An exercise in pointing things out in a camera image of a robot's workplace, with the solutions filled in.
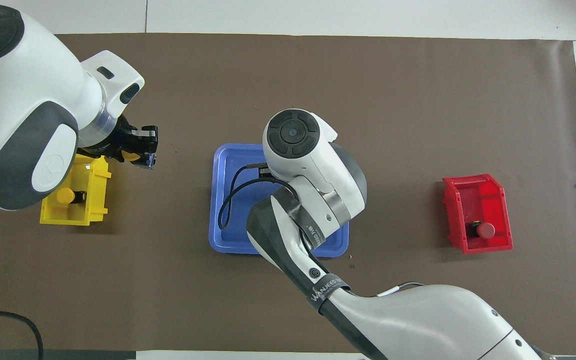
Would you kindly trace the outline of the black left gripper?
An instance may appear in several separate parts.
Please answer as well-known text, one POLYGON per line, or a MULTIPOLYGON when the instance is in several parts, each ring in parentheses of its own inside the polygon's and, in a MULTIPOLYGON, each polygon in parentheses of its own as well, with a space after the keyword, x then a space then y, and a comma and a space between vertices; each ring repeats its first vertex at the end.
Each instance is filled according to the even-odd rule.
POLYGON ((158 149, 158 126, 142 126, 138 130, 138 139, 133 145, 133 153, 124 149, 132 137, 132 131, 137 130, 135 126, 130 125, 124 115, 118 117, 118 120, 110 135, 96 145, 87 147, 78 147, 77 154, 89 158, 114 158, 118 162, 138 161, 141 156, 157 153, 158 149))

